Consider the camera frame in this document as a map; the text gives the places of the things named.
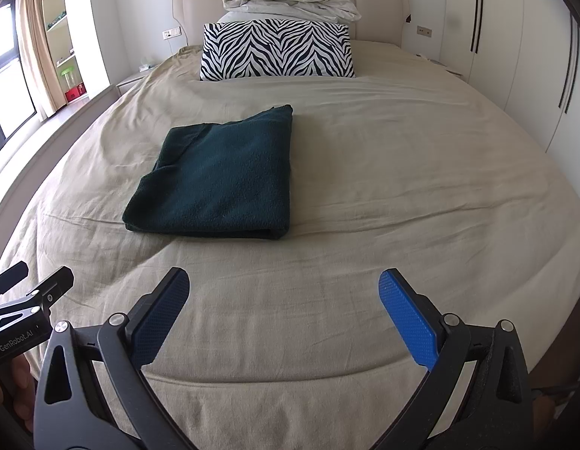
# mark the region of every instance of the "window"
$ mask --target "window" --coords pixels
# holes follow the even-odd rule
[[[0,5],[0,148],[35,113],[19,59],[15,0],[3,0]]]

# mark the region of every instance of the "zebra print pillow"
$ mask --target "zebra print pillow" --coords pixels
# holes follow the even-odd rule
[[[203,81],[312,75],[355,77],[348,26],[276,19],[205,24]]]

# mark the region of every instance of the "folded white blanket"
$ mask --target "folded white blanket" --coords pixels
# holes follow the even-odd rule
[[[223,0],[231,12],[285,15],[318,22],[355,22],[361,18],[351,0]]]

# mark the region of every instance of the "human hand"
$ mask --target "human hand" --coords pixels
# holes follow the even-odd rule
[[[13,401],[15,413],[25,422],[25,428],[34,431],[34,402],[36,401],[36,385],[30,373],[30,364],[24,355],[19,355],[11,361],[11,374],[17,386],[17,394]],[[0,386],[0,404],[4,395]]]

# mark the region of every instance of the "dark green towel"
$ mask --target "dark green towel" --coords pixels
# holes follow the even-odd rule
[[[292,107],[172,128],[127,204],[128,230],[278,239],[290,227]]]

